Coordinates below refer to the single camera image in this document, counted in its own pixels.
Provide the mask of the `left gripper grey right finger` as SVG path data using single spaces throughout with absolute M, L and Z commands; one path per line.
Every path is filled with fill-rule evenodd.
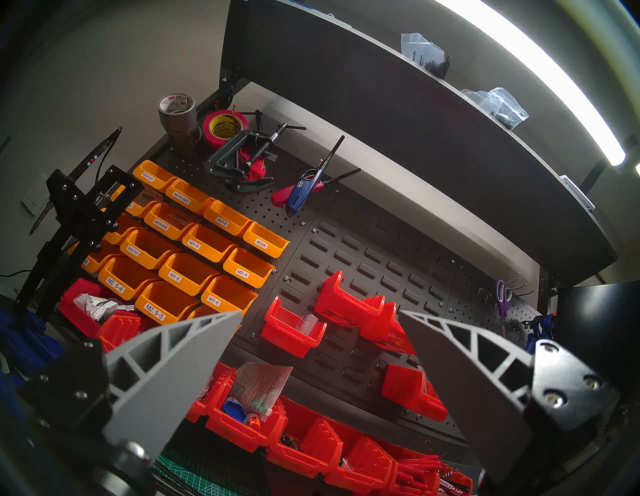
M 562 345 L 401 311 L 427 379 L 484 469 L 481 485 L 562 485 L 607 444 L 620 393 Z

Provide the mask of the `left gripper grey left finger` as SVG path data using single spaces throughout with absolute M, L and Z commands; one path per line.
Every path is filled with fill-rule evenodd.
M 240 311 L 148 329 L 105 353 L 79 341 L 20 388 L 21 398 L 54 429 L 134 442 L 159 456 L 209 381 L 241 324 Z

